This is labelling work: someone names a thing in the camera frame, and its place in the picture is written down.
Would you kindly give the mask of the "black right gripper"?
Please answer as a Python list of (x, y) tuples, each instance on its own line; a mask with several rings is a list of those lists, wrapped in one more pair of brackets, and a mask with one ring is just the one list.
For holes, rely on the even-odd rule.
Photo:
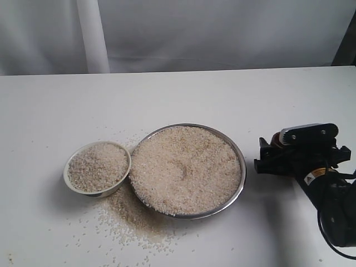
[(259, 138), (260, 159), (254, 160), (258, 174), (296, 176), (304, 167), (321, 164), (325, 168), (338, 168), (338, 164), (349, 161), (351, 151), (343, 146), (337, 148), (339, 133), (333, 123), (314, 123), (284, 128), (279, 132), (282, 149), (273, 147)]

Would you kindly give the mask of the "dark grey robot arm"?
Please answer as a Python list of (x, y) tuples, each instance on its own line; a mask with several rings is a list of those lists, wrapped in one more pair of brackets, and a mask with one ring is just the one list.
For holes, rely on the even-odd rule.
[(349, 161), (351, 150), (337, 147), (333, 123), (284, 128), (270, 142), (260, 138), (259, 174), (294, 178), (317, 210), (326, 240), (334, 246), (355, 246), (355, 174), (337, 171)]

